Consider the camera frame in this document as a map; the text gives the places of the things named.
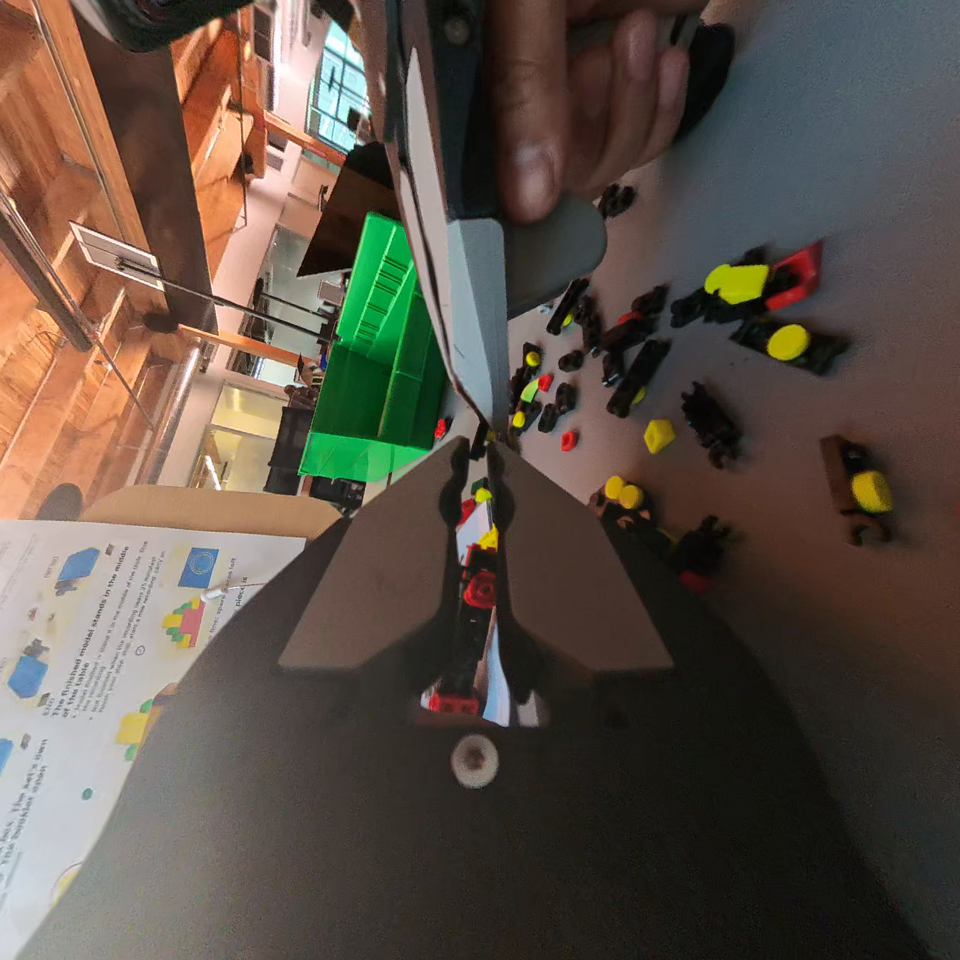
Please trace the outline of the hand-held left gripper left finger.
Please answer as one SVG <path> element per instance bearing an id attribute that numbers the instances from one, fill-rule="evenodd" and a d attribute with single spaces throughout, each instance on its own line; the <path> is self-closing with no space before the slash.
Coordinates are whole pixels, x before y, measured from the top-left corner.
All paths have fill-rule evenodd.
<path id="1" fill-rule="evenodd" d="M 280 667 L 346 673 L 433 623 L 452 629 L 470 448 L 443 443 L 348 522 Z"/>

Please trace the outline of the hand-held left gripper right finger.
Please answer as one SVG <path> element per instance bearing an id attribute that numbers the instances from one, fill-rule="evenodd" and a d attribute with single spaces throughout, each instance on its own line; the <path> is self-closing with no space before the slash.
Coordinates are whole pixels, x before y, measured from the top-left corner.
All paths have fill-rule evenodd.
<path id="1" fill-rule="evenodd" d="M 597 515 L 503 442 L 486 451 L 499 658 L 517 699 L 674 669 Z"/>

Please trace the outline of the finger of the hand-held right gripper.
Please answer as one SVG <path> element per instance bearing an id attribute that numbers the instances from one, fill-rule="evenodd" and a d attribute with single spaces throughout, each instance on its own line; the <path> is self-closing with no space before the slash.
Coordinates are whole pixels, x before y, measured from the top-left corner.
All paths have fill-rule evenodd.
<path id="1" fill-rule="evenodd" d="M 446 227 L 444 359 L 458 394 L 494 431 L 509 425 L 511 378 L 504 234 L 495 219 Z"/>
<path id="2" fill-rule="evenodd" d="M 403 117 L 405 157 L 399 163 L 401 210 L 443 365 L 451 384 L 458 389 L 459 378 L 450 343 L 448 217 L 436 142 L 422 83 L 405 84 Z"/>

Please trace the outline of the red yellow black lego model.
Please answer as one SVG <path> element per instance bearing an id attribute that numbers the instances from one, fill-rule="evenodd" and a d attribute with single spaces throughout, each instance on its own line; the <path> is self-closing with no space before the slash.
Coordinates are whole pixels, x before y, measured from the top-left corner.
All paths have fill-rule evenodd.
<path id="1" fill-rule="evenodd" d="M 440 676 L 422 693 L 431 714 L 480 717 L 489 689 L 489 656 L 496 625 L 498 528 L 488 478 L 462 499 L 455 531 L 458 606 L 453 652 Z"/>

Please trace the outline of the pile of lego pieces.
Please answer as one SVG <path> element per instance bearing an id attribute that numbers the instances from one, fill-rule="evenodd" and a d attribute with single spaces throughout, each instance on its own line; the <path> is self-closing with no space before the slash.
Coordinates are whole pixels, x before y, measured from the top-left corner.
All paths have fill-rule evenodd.
<path id="1" fill-rule="evenodd" d="M 819 289 L 823 248 L 818 240 L 772 261 L 765 246 L 756 246 L 740 258 L 718 265 L 694 291 L 669 304 L 670 328 L 679 330 L 698 321 L 735 323 L 737 328 L 730 340 L 743 349 L 816 377 L 826 375 L 834 361 L 846 353 L 848 342 L 775 316 Z M 571 324 L 580 328 L 582 347 L 562 355 L 558 370 L 577 373 L 588 358 L 600 356 L 602 384 L 610 390 L 606 412 L 623 420 L 646 398 L 671 350 L 672 342 L 654 336 L 667 305 L 669 285 L 659 284 L 635 298 L 630 310 L 614 326 L 605 328 L 596 298 L 590 294 L 591 281 L 586 275 L 570 281 L 546 331 L 558 335 Z M 511 439 L 519 438 L 532 426 L 548 434 L 576 407 L 576 385 L 562 381 L 553 388 L 554 376 L 543 371 L 544 363 L 544 351 L 539 346 L 524 347 L 508 389 L 507 430 Z M 742 430 L 704 383 L 693 381 L 681 393 L 680 413 L 714 469 L 723 470 L 738 459 Z M 856 547 L 868 539 L 890 543 L 893 532 L 889 516 L 895 508 L 894 497 L 871 450 L 837 434 L 821 438 L 819 450 L 830 501 L 846 522 L 848 542 Z M 590 505 L 599 518 L 648 540 L 691 592 L 703 594 L 713 585 L 731 534 L 717 516 L 707 516 L 694 530 L 674 538 L 655 527 L 656 511 L 647 493 L 618 475 L 606 481 Z"/>

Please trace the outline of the person's right hand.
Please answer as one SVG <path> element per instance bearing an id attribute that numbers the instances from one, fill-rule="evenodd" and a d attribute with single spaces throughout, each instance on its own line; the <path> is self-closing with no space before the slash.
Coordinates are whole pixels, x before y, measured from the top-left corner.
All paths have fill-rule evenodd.
<path id="1" fill-rule="evenodd" d="M 668 18 L 707 2 L 496 1 L 485 11 L 497 185 L 511 221 L 545 219 L 654 161 L 681 124 L 690 57 Z"/>

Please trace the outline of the green plastic bin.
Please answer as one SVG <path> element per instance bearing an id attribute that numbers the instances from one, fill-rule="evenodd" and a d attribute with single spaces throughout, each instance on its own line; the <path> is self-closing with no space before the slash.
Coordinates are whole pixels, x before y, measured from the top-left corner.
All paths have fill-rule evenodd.
<path id="1" fill-rule="evenodd" d="M 300 475 L 377 482 L 428 453 L 447 370 L 402 224 L 366 215 Z"/>

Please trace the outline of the printed instruction sheet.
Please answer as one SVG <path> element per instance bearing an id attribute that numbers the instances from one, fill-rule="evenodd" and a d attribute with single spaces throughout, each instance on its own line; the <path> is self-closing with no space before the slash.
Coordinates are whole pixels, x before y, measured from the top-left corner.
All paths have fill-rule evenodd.
<path id="1" fill-rule="evenodd" d="M 302 537 L 2 521 L 2 939 L 101 834 L 162 691 Z"/>

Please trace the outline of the white panel on stand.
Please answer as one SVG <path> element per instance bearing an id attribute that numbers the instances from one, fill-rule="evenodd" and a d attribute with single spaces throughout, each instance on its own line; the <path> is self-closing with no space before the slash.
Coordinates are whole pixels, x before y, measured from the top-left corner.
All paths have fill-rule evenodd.
<path id="1" fill-rule="evenodd" d="M 165 293 L 159 260 L 150 251 L 132 246 L 107 234 L 69 221 L 68 225 L 84 259 L 116 276 Z"/>

